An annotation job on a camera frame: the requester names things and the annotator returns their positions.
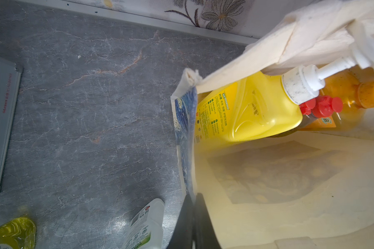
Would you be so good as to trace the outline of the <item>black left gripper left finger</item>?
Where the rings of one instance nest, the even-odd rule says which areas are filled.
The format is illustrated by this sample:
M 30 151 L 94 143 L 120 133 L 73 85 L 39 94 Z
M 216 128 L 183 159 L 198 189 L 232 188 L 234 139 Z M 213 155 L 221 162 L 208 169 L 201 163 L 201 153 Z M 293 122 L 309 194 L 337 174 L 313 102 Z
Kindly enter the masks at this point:
M 193 248 L 194 204 L 190 195 L 186 195 L 175 229 L 167 249 Z

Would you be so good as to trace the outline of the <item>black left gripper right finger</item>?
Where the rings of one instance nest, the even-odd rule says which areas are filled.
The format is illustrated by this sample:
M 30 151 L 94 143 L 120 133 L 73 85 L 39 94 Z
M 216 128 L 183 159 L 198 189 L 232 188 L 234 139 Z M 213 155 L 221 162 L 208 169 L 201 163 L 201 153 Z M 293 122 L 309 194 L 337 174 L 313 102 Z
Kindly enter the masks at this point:
M 194 215 L 195 247 L 197 249 L 221 249 L 204 197 L 201 193 L 196 196 Z

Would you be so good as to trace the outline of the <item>large yellow pump soap bottle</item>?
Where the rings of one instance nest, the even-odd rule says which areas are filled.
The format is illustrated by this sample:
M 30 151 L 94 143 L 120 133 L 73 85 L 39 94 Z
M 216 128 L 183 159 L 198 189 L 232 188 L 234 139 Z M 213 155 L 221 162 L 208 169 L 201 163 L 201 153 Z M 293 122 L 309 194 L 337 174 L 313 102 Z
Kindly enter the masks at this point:
M 257 72 L 212 91 L 197 106 L 195 145 L 217 149 L 298 127 L 299 105 L 320 96 L 326 78 L 356 65 L 374 68 L 374 44 L 354 42 L 350 50 L 321 68 L 299 65 L 276 76 Z

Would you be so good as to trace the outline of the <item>red dish soap bottle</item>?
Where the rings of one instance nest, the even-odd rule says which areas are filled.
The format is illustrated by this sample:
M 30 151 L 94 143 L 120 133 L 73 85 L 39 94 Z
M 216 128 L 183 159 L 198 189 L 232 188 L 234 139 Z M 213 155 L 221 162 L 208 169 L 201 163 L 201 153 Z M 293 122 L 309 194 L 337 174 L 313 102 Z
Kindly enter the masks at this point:
M 316 100 L 311 99 L 299 105 L 302 115 L 310 115 L 316 106 Z

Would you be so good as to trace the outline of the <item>yellow-green dish soap red cap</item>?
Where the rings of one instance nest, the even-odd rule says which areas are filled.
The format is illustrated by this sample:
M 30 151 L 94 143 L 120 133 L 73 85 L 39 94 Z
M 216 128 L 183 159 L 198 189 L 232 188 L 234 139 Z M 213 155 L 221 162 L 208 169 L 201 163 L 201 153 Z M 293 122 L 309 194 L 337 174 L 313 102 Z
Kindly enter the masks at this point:
M 333 98 L 328 95 L 320 95 L 315 100 L 315 108 L 310 115 L 302 115 L 303 119 L 298 130 L 318 131 L 336 128 L 332 115 L 342 111 L 342 100 L 339 97 Z

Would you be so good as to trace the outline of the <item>orange pump soap bottle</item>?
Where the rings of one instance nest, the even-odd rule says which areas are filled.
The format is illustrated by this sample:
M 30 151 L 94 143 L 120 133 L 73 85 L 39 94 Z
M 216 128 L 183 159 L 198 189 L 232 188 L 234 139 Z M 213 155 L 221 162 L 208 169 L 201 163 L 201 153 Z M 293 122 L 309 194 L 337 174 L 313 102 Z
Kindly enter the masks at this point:
M 348 131 L 355 128 L 364 118 L 367 109 L 374 108 L 374 69 L 358 66 L 340 71 L 325 79 L 321 95 L 339 97 L 343 109 L 334 113 L 334 128 L 329 131 Z

